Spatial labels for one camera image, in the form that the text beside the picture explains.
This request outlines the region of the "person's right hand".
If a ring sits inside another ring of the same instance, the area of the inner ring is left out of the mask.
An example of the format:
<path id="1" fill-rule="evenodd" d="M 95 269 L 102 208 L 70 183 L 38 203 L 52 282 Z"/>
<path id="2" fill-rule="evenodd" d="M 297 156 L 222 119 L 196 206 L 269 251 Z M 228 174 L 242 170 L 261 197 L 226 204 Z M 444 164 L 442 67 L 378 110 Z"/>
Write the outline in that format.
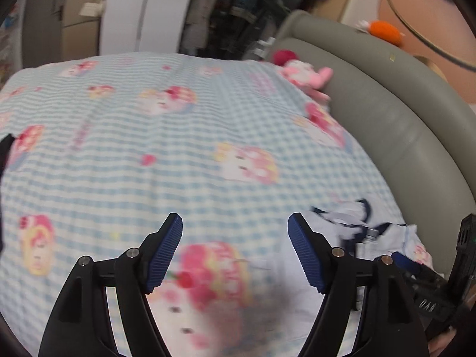
<path id="1" fill-rule="evenodd" d="M 428 351 L 431 357 L 439 356 L 444 349 L 452 342 L 454 336 L 456 335 L 457 330 L 454 328 L 449 328 L 448 331 L 439 334 L 435 339 L 431 340 L 428 343 Z"/>

